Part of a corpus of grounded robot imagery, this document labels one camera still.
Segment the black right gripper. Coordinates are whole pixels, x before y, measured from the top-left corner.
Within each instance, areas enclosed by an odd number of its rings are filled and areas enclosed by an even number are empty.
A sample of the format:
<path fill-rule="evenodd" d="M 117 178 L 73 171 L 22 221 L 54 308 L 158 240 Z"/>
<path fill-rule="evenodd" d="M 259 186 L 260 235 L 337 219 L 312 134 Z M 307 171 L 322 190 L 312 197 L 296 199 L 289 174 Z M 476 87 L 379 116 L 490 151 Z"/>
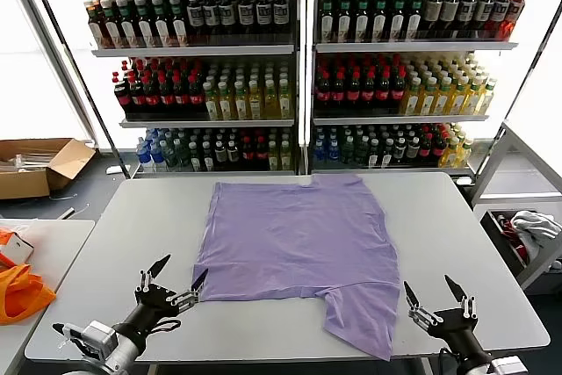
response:
<path fill-rule="evenodd" d="M 490 364 L 490 356 L 482 349 L 473 331 L 478 322 L 476 299 L 468 295 L 460 284 L 448 275 L 444 276 L 453 297 L 460 308 L 430 312 L 417 299 L 407 281 L 403 282 L 408 316 L 419 327 L 429 327 L 428 334 L 444 340 L 449 350 L 457 357 L 460 366 L 481 366 Z"/>

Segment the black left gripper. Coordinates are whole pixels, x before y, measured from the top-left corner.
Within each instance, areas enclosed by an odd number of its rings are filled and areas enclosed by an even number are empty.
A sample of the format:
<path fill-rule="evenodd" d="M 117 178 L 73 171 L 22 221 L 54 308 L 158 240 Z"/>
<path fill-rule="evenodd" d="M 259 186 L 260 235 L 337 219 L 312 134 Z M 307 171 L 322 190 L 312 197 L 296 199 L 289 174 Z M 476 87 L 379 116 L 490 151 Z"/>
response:
<path fill-rule="evenodd" d="M 156 333 L 171 332 L 181 326 L 178 315 L 199 302 L 199 294 L 208 274 L 205 269 L 183 293 L 175 293 L 159 285 L 151 285 L 165 267 L 171 254 L 154 262 L 148 270 L 140 271 L 136 307 L 114 330 L 130 340 L 138 349 L 146 349 L 147 338 Z"/>

